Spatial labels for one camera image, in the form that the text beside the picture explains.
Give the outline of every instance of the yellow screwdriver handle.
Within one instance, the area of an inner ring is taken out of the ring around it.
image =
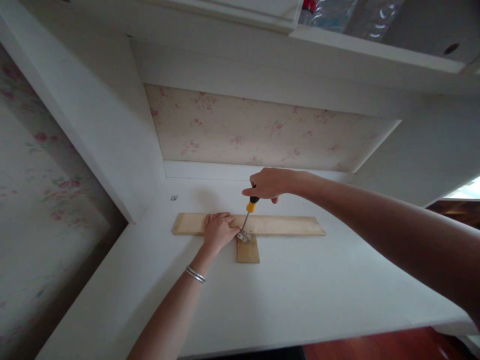
[[[249,202],[248,205],[246,206],[246,210],[249,213],[253,213],[255,211],[255,206],[256,205],[257,205],[256,203]]]
[[[260,200],[259,197],[257,196],[250,196],[250,202],[248,203],[248,205],[246,206],[246,210],[249,212],[249,213],[253,213],[255,211],[255,206],[257,205],[257,202]]]

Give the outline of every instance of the silver bracelet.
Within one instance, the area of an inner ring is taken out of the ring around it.
[[[188,265],[185,269],[185,271],[191,275],[194,279],[198,280],[199,282],[201,282],[202,284],[206,281],[206,279],[200,275],[198,272],[196,272],[195,270],[193,270],[190,265]]]

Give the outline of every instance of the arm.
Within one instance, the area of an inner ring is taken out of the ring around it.
[[[219,251],[240,231],[238,227],[229,227],[233,220],[228,212],[205,218],[203,245],[190,263],[203,277],[207,277]],[[127,360],[176,359],[187,337],[201,289],[202,283],[184,272],[153,313]]]
[[[421,207],[305,171],[264,168],[246,196],[298,195],[348,225],[392,263],[480,323],[480,231]]]

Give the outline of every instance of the screwdriver shaft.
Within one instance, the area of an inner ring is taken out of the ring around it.
[[[245,218],[245,221],[243,222],[243,225],[241,226],[241,230],[243,230],[243,229],[244,229],[244,227],[245,227],[245,224],[247,223],[247,219],[249,218],[249,215],[250,215],[250,213],[249,213],[249,212],[247,212],[247,213],[246,213],[246,218]]]

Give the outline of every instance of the red-brown floor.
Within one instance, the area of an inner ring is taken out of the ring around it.
[[[431,327],[305,345],[308,360],[466,360]]]

